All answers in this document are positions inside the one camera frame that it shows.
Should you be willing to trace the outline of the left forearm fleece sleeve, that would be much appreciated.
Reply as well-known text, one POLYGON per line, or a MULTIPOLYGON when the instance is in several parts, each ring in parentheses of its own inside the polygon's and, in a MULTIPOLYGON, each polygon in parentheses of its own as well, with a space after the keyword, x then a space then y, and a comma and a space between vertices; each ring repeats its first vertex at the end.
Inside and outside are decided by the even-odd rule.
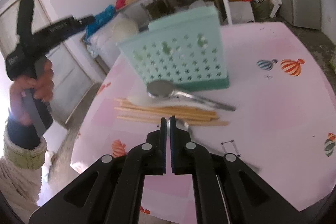
POLYGON ((1 193, 23 221, 39 207, 42 166, 47 143, 33 126, 23 126, 9 118, 3 135, 1 193))

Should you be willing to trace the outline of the person's left hand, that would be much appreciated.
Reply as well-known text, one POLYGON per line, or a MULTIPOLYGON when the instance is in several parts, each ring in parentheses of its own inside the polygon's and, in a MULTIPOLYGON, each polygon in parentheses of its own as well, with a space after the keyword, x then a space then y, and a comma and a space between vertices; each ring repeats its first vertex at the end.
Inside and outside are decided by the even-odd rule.
POLYGON ((32 120, 23 105, 23 92, 26 89, 34 89, 34 98, 43 102, 52 100, 54 82, 52 62, 47 59, 44 63, 42 75, 36 80, 28 76, 21 75, 11 84, 10 95, 10 113, 13 119, 23 126, 32 125, 32 120))

